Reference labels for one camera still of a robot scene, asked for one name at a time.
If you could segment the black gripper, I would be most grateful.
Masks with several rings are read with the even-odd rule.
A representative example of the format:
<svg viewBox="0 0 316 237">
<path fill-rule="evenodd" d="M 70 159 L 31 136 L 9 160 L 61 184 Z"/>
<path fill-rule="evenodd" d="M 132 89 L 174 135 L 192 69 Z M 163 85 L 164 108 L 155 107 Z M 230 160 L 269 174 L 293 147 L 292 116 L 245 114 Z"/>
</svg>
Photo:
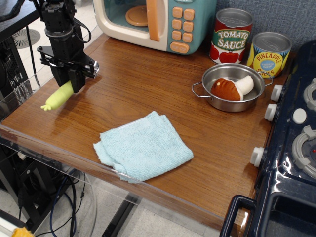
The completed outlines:
<svg viewBox="0 0 316 237">
<path fill-rule="evenodd" d="M 82 32 L 48 37 L 51 45 L 37 48 L 41 63 L 51 67 L 59 87 L 70 81 L 74 93 L 78 93 L 85 86 L 85 76 L 97 76 L 97 62 L 84 52 Z"/>
</svg>

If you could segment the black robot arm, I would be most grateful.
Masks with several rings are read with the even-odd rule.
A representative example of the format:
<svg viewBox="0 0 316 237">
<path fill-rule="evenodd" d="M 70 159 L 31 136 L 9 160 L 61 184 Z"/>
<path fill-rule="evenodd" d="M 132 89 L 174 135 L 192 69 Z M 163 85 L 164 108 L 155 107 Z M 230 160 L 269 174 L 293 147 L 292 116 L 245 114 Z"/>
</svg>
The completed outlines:
<svg viewBox="0 0 316 237">
<path fill-rule="evenodd" d="M 82 36 L 82 28 L 87 28 L 75 18 L 73 0 L 34 0 L 40 20 L 45 24 L 45 34 L 50 46 L 38 47 L 42 64 L 51 68 L 59 87 L 70 83 L 74 93 L 85 86 L 86 78 L 95 78 L 99 64 L 85 54 L 88 43 Z"/>
</svg>

